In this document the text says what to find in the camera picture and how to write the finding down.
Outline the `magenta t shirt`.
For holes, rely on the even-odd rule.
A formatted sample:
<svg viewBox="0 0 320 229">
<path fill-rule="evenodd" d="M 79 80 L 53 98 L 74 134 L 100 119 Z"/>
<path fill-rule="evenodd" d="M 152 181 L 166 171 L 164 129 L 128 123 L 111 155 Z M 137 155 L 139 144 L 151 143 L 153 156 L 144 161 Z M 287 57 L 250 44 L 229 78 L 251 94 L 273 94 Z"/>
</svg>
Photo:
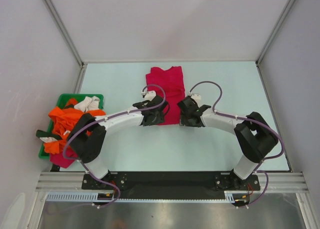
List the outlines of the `magenta t shirt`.
<svg viewBox="0 0 320 229">
<path fill-rule="evenodd" d="M 160 67 L 152 67 L 150 73 L 145 75 L 147 85 L 158 85 L 164 92 L 168 106 L 165 111 L 164 122 L 160 126 L 178 125 L 180 123 L 180 108 L 178 103 L 185 97 L 184 75 L 181 66 L 172 66 L 164 70 Z"/>
</svg>

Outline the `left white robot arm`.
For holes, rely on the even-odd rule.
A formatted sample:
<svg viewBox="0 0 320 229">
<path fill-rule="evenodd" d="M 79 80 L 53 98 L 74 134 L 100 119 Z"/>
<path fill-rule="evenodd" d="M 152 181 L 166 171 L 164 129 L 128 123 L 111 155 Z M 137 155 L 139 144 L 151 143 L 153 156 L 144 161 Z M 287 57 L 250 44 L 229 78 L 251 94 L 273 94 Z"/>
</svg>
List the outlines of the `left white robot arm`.
<svg viewBox="0 0 320 229">
<path fill-rule="evenodd" d="M 92 174 L 100 189 L 110 185 L 110 170 L 103 162 L 101 151 L 107 136 L 131 127 L 147 127 L 165 121 L 169 103 L 159 95 L 134 103 L 127 110 L 103 116 L 85 113 L 69 133 L 66 146 L 76 154 L 85 170 Z"/>
</svg>

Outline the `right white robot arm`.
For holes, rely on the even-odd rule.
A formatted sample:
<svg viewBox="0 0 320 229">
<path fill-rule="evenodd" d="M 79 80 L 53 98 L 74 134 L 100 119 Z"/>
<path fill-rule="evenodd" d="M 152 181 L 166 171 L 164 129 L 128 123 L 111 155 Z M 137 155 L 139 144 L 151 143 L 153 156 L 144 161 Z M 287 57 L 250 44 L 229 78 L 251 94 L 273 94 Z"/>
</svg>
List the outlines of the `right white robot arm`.
<svg viewBox="0 0 320 229">
<path fill-rule="evenodd" d="M 198 105 L 191 96 L 177 103 L 180 109 L 180 125 L 186 127 L 210 127 L 234 135 L 239 143 L 242 156 L 230 171 L 228 182 L 221 182 L 221 189 L 242 190 L 249 183 L 251 174 L 262 164 L 266 156 L 278 144 L 279 136 L 258 112 L 246 117 L 229 115 Z"/>
</svg>

